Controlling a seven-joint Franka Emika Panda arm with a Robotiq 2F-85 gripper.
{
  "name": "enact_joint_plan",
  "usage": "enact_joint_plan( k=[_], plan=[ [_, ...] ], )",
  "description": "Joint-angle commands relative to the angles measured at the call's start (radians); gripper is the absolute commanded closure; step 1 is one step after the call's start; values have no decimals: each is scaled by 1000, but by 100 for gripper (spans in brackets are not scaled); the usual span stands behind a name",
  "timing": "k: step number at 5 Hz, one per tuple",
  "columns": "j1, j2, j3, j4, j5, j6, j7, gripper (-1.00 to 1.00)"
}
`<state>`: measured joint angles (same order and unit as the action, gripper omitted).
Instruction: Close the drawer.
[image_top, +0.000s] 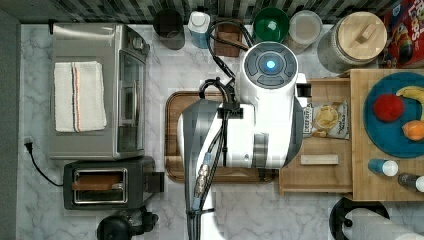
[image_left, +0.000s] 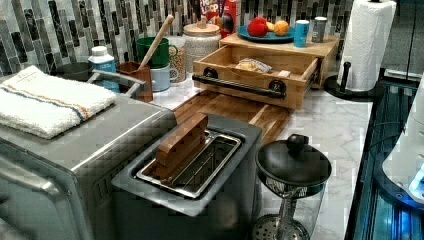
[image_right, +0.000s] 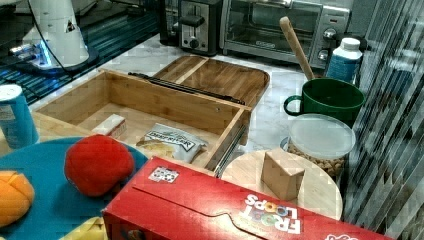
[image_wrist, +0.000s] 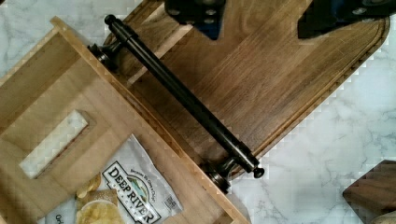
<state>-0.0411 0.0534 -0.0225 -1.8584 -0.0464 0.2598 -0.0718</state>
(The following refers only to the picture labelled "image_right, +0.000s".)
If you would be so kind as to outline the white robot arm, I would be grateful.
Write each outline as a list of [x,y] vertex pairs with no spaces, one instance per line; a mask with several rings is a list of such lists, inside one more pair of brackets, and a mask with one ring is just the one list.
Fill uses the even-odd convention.
[[32,29],[23,43],[9,53],[24,63],[25,69],[44,74],[75,74],[98,59],[77,24],[72,0],[1,0],[2,5],[26,2],[33,17]]

